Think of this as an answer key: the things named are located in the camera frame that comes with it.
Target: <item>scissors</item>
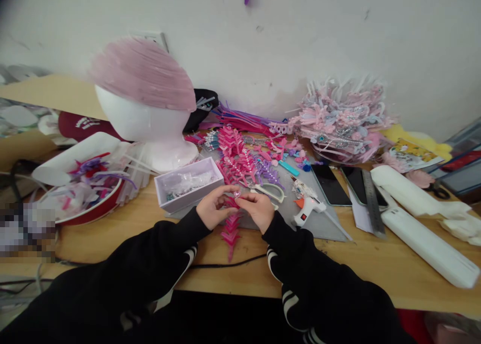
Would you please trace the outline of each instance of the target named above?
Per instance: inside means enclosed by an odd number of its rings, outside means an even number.
[[[282,204],[282,201],[284,200],[284,198],[286,197],[284,195],[284,191],[277,185],[273,185],[273,184],[263,184],[262,186],[259,185],[259,184],[251,184],[251,183],[248,183],[247,185],[245,185],[243,182],[241,182],[242,185],[244,185],[245,187],[247,187],[252,193],[256,193],[256,190],[257,191],[260,191],[262,192],[263,194],[266,194],[270,197],[272,197],[274,200],[276,200],[279,204]],[[270,191],[267,191],[266,189],[264,189],[264,187],[272,187],[273,189],[276,189],[277,191],[279,191],[280,195],[279,196],[276,196],[274,193],[270,192]],[[274,205],[274,208],[277,210],[279,208],[279,206]]]
[[[446,191],[445,189],[443,189],[439,183],[434,183],[434,184],[430,184],[429,187],[427,189],[424,189],[425,191],[428,191],[428,192],[432,192],[434,194],[434,196],[436,196],[437,198],[441,199],[441,200],[448,200],[451,195],[449,194],[448,191]]]

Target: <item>person's left hand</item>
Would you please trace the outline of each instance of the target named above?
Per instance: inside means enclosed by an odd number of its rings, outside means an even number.
[[[222,222],[222,220],[227,219],[230,215],[233,215],[237,212],[236,208],[228,208],[223,210],[221,210],[221,208],[224,206],[227,198],[225,193],[234,193],[239,190],[239,186],[221,186],[215,190],[212,190],[210,194],[200,201],[195,210],[197,211],[197,214],[204,225],[209,230],[213,230],[214,227]]]

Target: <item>pink feather headpiece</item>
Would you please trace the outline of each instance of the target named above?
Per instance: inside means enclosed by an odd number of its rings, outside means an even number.
[[[196,110],[189,76],[155,42],[124,38],[109,43],[92,61],[94,83],[126,99],[158,108]]]

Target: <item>white box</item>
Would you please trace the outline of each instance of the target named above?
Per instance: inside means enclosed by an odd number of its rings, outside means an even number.
[[[173,200],[167,201],[167,191],[164,188],[164,184],[175,184],[180,182],[178,174],[190,173],[192,176],[200,175],[209,171],[213,171],[216,179],[210,184],[193,189],[189,193],[179,196]],[[157,198],[159,200],[159,206],[163,208],[169,214],[179,211],[189,205],[192,205],[196,201],[199,201],[213,189],[224,185],[224,177],[220,173],[219,168],[215,164],[212,157],[205,158],[203,160],[194,162],[188,166],[181,167],[177,170],[169,173],[157,176],[154,178],[155,188],[157,189]]]

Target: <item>black sleeve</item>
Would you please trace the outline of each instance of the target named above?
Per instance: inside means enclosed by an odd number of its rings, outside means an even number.
[[[415,343],[387,293],[317,250],[310,231],[292,230],[276,211],[263,239],[286,320],[304,342]]]
[[[210,233],[195,207],[177,225],[156,223],[124,241],[107,260],[59,275],[0,332],[0,342],[78,342],[122,334],[121,319],[137,320],[132,310],[162,302],[192,263],[196,242]]]

